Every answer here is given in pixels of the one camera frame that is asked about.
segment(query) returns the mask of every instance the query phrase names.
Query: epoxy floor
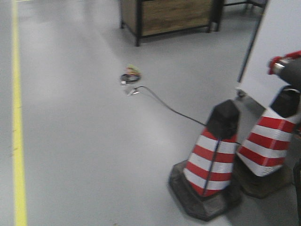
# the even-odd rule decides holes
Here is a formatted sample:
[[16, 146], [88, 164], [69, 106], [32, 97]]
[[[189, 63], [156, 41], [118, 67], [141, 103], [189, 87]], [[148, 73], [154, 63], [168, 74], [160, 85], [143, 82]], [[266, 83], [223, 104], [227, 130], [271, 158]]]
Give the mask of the epoxy floor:
[[[296, 226], [293, 186], [241, 205], [210, 222], [188, 217], [167, 185], [188, 158], [202, 126], [166, 109], [146, 90], [127, 97], [128, 63], [136, 84], [177, 111], [206, 122], [235, 87], [260, 10], [226, 7], [221, 31], [142, 40], [119, 29], [118, 0], [18, 2], [24, 163], [29, 226]], [[0, 2], [0, 225], [12, 226], [11, 2]], [[241, 142], [263, 109], [236, 101]], [[300, 142], [293, 141], [298, 148]], [[292, 166], [298, 153], [288, 158]]]

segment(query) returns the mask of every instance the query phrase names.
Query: black metal frame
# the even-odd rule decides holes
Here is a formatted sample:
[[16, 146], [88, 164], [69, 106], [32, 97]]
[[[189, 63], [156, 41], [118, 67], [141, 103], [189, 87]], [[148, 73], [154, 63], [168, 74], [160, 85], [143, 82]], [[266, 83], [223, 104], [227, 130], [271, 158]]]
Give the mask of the black metal frame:
[[240, 4], [252, 4], [253, 6], [258, 6], [258, 7], [262, 7], [262, 8], [265, 6], [265, 4], [260, 4], [260, 3], [254, 2], [252, 0], [228, 3], [228, 4], [224, 4], [224, 6], [234, 6], [234, 5], [240, 5]]
[[299, 225], [301, 226], [301, 159], [295, 164], [293, 168], [293, 177], [297, 195]]
[[143, 12], [142, 12], [142, 2], [144, 1], [153, 1], [153, 0], [137, 0], [137, 5], [136, 5], [136, 33], [132, 31], [132, 29], [123, 21], [123, 16], [122, 16], [122, 7], [120, 7], [120, 14], [121, 14], [121, 22], [120, 22], [120, 28], [124, 28], [125, 25], [129, 29], [129, 31], [136, 37], [135, 40], [135, 45], [138, 47], [140, 46], [140, 39], [142, 38], [148, 38], [148, 37], [153, 37], [153, 36], [158, 36], [162, 34], [170, 34], [174, 32], [183, 32], [183, 31], [188, 31], [188, 30], [193, 30], [197, 28], [203, 28], [207, 27], [206, 33], [211, 32], [212, 28], [212, 23], [217, 23], [216, 29], [214, 31], [219, 31], [220, 29], [220, 22], [222, 19], [222, 7], [223, 7], [223, 2], [220, 0], [212, 0], [213, 8], [211, 10], [211, 15], [209, 17], [209, 23], [206, 25], [201, 25], [201, 26], [195, 26], [195, 27], [190, 27], [190, 28], [185, 28], [185, 29], [179, 29], [179, 30], [174, 30], [174, 31], [169, 31], [169, 32], [161, 32], [161, 33], [156, 33], [156, 34], [151, 34], [151, 35], [142, 35], [142, 26], [143, 26]]

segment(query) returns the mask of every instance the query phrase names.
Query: yellow floor line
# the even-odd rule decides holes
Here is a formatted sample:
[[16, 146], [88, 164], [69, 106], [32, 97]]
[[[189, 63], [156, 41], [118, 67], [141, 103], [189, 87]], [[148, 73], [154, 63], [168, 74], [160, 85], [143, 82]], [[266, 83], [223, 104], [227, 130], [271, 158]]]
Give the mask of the yellow floor line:
[[27, 226], [18, 8], [16, 0], [12, 0], [12, 130], [15, 226]]

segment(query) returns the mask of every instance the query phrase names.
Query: cable connector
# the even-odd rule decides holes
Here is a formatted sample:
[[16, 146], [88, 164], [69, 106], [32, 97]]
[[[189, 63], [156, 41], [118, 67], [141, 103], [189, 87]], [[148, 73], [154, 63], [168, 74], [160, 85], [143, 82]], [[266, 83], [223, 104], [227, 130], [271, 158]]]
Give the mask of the cable connector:
[[127, 94], [127, 96], [129, 97], [129, 96], [137, 94], [137, 93], [140, 93], [140, 91], [138, 91], [138, 88], [134, 88]]

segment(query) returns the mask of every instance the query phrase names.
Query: black cone base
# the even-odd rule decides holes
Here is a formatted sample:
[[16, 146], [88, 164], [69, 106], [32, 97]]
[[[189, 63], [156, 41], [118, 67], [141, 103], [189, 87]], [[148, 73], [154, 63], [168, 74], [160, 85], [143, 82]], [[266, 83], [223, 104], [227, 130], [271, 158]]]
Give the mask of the black cone base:
[[239, 181], [244, 193], [258, 199], [267, 197], [293, 181], [292, 170], [286, 165], [268, 176], [258, 177], [238, 157], [234, 161], [233, 176]]
[[186, 162], [183, 161], [173, 166], [169, 176], [169, 185], [189, 216], [209, 221], [241, 202], [240, 187], [235, 181], [219, 193], [206, 198], [200, 197], [183, 174]]

